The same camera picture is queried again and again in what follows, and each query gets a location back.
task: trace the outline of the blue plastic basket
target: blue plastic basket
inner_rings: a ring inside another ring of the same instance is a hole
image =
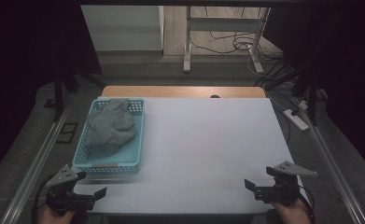
[[[135,137],[124,143],[120,150],[111,156],[101,156],[90,153],[86,147],[87,122],[83,127],[73,165],[87,173],[97,174],[127,174],[139,172],[141,159],[142,135],[144,130],[144,100],[130,99],[129,111],[133,115]],[[97,99],[91,104],[89,114],[101,105],[107,105],[109,99]]]

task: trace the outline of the power strip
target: power strip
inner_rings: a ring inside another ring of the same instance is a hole
[[[284,111],[284,114],[298,127],[301,131],[307,130],[308,125],[304,123],[297,115],[293,116],[290,109]]]

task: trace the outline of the crumpled towel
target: crumpled towel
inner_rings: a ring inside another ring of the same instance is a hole
[[[92,153],[111,155],[135,136],[133,116],[126,99],[111,99],[91,112],[87,119],[86,149]]]

